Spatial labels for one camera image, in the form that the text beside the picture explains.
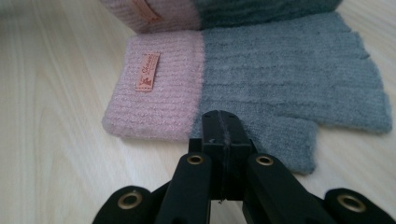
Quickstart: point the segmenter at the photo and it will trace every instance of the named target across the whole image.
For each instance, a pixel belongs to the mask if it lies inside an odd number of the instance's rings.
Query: pink knit fabric
[[[161,53],[153,91],[135,91],[148,52]],[[187,141],[201,96],[204,59],[200,32],[132,37],[102,121],[105,130],[120,137]]]
[[[127,26],[137,33],[154,33],[177,30],[198,30],[201,27],[198,11],[191,0],[146,0],[149,7],[162,19],[145,21],[133,0],[100,0]]]

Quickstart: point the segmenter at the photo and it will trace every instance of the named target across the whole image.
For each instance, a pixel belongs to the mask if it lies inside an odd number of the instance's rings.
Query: clamp jaw
[[[396,223],[353,190],[310,194],[280,160],[257,152],[236,115],[211,111],[202,122],[202,139],[190,140],[171,181],[153,192],[119,189],[93,223],[209,223],[211,200],[243,201],[249,224]]]

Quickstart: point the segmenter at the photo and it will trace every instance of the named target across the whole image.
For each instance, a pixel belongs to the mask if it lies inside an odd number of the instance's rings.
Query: orange label
[[[137,9],[140,16],[147,22],[155,22],[161,19],[147,4],[146,0],[132,0],[134,8]]]
[[[152,91],[160,53],[146,53],[139,68],[135,91]]]

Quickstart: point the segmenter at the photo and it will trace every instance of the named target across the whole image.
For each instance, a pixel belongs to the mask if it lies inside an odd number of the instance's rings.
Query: wooden table
[[[396,105],[396,2],[338,11]],[[97,0],[0,2],[0,223],[90,223],[115,190],[172,177],[187,144],[121,140],[101,125],[132,34]],[[354,189],[396,218],[396,132],[320,128],[315,156],[317,170],[297,176],[310,192]],[[212,204],[212,223],[245,222],[241,203]]]

